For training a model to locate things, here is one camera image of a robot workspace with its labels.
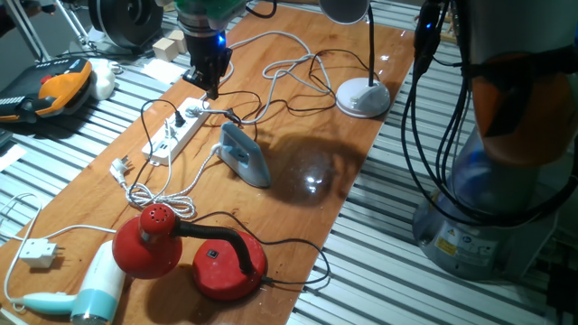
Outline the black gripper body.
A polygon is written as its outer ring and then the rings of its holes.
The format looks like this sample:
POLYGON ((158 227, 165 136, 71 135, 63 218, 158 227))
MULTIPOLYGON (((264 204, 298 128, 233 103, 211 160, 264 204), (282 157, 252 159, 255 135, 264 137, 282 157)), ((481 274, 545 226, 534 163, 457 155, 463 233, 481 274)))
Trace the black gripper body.
POLYGON ((222 31, 209 37, 185 35, 185 41, 191 68, 182 78, 198 88, 208 88, 210 78, 221 78, 232 55, 227 47, 226 33, 222 31))

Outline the person's bare hand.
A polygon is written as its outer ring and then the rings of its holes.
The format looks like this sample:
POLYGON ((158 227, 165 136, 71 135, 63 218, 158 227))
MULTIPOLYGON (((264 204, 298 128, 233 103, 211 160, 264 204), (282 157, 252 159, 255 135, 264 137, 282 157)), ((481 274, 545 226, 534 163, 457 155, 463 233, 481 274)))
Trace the person's bare hand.
POLYGON ((53 1, 22 0, 20 4, 28 17, 34 17, 40 13, 54 15, 56 11, 56 4, 53 1))

